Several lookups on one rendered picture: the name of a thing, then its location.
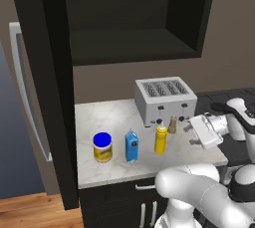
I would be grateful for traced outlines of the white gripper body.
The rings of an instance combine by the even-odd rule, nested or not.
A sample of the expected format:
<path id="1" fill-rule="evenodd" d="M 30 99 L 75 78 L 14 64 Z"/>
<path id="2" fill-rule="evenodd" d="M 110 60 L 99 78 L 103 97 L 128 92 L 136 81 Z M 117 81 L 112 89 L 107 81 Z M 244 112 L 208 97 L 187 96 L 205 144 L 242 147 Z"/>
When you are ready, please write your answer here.
<path id="1" fill-rule="evenodd" d="M 210 149 L 223 142 L 223 137 L 216 132 L 209 119 L 201 114 L 193 117 L 190 124 L 194 130 L 197 140 L 204 149 Z"/>

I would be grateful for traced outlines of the tan pepper shaker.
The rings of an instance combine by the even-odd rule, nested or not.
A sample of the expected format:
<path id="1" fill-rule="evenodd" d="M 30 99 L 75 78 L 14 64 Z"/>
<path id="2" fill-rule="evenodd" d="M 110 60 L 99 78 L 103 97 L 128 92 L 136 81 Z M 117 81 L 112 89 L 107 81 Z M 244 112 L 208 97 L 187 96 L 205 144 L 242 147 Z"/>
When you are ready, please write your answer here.
<path id="1" fill-rule="evenodd" d="M 170 123 L 169 123 L 169 126 L 168 126 L 168 132 L 171 133 L 171 134 L 176 133 L 176 121 L 177 121 L 176 116 L 172 116 L 170 118 Z"/>

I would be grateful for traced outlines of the yellow squeeze bottle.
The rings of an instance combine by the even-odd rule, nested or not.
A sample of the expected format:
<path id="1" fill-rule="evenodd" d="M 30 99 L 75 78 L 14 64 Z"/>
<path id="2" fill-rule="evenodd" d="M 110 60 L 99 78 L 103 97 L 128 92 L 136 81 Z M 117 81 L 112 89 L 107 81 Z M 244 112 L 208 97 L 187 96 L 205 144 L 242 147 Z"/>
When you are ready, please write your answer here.
<path id="1" fill-rule="evenodd" d="M 165 150 L 165 143 L 167 137 L 167 127 L 161 123 L 155 130 L 154 152 L 163 154 Z"/>

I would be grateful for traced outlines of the black hob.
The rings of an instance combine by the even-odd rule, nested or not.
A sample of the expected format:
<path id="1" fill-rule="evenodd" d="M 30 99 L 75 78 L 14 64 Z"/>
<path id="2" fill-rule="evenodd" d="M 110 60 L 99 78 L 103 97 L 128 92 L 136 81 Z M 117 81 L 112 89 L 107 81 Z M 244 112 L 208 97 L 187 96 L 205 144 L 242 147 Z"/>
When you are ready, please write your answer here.
<path id="1" fill-rule="evenodd" d="M 255 105 L 255 89 L 234 89 L 216 92 L 197 93 L 197 105 L 195 114 L 211 113 L 220 115 L 221 112 L 214 111 L 211 108 L 212 103 L 225 104 L 228 100 L 241 98 L 247 106 Z M 250 163 L 246 144 L 238 142 L 231 138 L 229 134 L 224 136 L 224 141 L 218 145 L 219 149 L 228 159 L 228 165 L 240 165 Z"/>

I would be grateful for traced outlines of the silver four-slot toaster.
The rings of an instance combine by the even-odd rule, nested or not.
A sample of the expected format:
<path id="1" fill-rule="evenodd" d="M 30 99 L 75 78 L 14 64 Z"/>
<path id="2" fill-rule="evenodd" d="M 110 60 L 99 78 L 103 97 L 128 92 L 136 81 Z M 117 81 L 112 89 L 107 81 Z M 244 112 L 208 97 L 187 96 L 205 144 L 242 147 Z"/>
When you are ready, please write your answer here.
<path id="1" fill-rule="evenodd" d="M 194 116 L 197 95 L 180 77 L 135 81 L 134 103 L 145 127 L 165 126 L 176 116 L 180 121 Z"/>

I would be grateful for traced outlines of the blue drink carton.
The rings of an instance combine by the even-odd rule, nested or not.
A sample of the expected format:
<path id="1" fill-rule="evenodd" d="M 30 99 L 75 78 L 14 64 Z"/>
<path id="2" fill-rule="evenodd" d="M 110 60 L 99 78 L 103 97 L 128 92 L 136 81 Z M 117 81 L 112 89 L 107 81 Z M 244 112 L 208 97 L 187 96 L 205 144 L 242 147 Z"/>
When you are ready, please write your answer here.
<path id="1" fill-rule="evenodd" d="M 137 162 L 138 157 L 138 137 L 137 134 L 130 129 L 126 134 L 126 161 Z"/>

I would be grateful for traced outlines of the yellow jar with blue lid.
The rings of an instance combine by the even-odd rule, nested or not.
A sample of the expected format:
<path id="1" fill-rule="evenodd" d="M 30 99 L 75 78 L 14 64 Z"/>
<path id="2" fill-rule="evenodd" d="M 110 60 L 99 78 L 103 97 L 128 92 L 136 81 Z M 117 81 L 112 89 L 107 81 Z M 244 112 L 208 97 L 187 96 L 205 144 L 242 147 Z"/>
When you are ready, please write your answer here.
<path id="1" fill-rule="evenodd" d="M 107 162 L 113 157 L 112 137 L 107 132 L 98 132 L 93 138 L 94 158 L 98 162 Z"/>

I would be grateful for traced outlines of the black drawer front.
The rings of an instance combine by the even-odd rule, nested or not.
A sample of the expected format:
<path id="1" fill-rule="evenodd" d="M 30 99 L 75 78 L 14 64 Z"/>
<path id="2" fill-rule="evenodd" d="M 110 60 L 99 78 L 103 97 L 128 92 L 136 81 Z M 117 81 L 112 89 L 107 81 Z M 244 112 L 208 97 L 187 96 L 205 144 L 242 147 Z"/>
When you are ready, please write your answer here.
<path id="1" fill-rule="evenodd" d="M 146 186 L 154 185 L 154 178 L 144 178 L 133 181 L 126 181 L 102 186 L 96 186 L 80 190 L 80 198 L 86 202 L 100 201 L 106 202 L 114 198 L 128 197 L 148 197 L 150 194 L 155 194 L 156 190 L 136 190 L 135 185 Z"/>

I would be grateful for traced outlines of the black cupboard door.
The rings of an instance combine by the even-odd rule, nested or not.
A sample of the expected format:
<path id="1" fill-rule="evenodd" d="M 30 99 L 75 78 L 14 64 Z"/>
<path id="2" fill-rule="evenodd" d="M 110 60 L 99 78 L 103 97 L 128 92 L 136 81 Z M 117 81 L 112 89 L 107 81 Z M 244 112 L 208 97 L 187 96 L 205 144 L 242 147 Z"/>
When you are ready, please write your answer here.
<path id="1" fill-rule="evenodd" d="M 160 197 L 121 198 L 97 203 L 90 206 L 82 204 L 82 214 L 85 228 L 139 228 L 140 206 L 146 204 L 145 224 L 143 228 L 151 228 L 152 202 L 157 201 L 156 220 L 164 212 L 167 200 Z"/>

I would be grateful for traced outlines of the tall black side panel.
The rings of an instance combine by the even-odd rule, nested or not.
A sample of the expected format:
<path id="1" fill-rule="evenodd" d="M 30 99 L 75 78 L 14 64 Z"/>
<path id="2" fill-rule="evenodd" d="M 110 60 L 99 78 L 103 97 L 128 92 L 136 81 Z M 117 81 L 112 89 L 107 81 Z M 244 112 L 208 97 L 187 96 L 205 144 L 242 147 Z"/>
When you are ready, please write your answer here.
<path id="1" fill-rule="evenodd" d="M 66 210 L 79 207 L 73 65 L 65 0 L 14 0 Z"/>

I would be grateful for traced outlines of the grey fridge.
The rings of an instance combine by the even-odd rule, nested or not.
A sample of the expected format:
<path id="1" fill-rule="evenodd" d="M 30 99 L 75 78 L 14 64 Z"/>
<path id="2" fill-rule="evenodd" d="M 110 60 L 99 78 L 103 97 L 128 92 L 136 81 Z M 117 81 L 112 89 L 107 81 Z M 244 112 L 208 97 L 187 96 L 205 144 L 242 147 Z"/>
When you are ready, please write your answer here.
<path id="1" fill-rule="evenodd" d="M 12 59 L 9 23 L 0 44 L 0 199 L 60 192 L 53 160 L 47 161 L 28 121 Z M 33 115 L 48 143 L 23 35 L 18 36 L 22 66 Z"/>

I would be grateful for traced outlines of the open black wall cabinet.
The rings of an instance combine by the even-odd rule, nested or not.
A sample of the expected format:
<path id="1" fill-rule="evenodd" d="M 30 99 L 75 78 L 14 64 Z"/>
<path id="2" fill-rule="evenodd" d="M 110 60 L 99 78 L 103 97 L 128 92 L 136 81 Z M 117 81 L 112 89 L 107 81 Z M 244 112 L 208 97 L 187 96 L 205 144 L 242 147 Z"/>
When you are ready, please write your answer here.
<path id="1" fill-rule="evenodd" d="M 66 0 L 75 66 L 199 58 L 212 0 Z"/>

